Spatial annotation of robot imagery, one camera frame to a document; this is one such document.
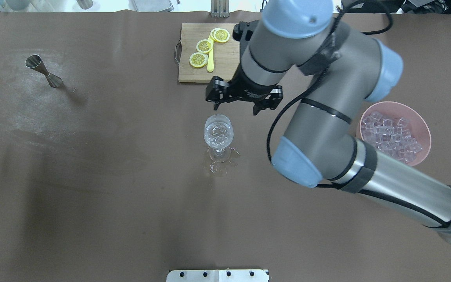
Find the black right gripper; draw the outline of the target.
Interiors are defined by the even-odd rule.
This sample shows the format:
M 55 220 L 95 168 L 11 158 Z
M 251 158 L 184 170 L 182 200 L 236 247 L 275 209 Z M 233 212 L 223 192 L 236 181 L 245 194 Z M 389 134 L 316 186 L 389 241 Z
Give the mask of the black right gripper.
M 277 109 L 283 99 L 283 87 L 257 84 L 243 69 L 236 69 L 229 82 L 213 76 L 205 90 L 205 101 L 213 103 L 213 110 L 217 111 L 222 103 L 233 102 L 233 98 L 254 102 L 253 116 L 256 116 L 262 110 Z

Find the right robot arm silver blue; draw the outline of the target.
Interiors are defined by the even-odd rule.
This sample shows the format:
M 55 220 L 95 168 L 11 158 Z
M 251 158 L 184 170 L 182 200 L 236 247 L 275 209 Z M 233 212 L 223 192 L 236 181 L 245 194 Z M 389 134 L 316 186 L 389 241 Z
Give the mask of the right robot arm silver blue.
M 233 78 L 214 76 L 205 99 L 254 103 L 253 114 L 275 109 L 281 79 L 292 66 L 310 86 L 272 123 L 266 149 L 272 166 L 304 187 L 370 197 L 436 231 L 451 244 L 451 186 L 379 152 L 348 134 L 362 102 L 384 98 L 399 82 L 399 54 L 341 19 L 330 0 L 270 0 L 258 21 L 240 23 L 240 62 Z

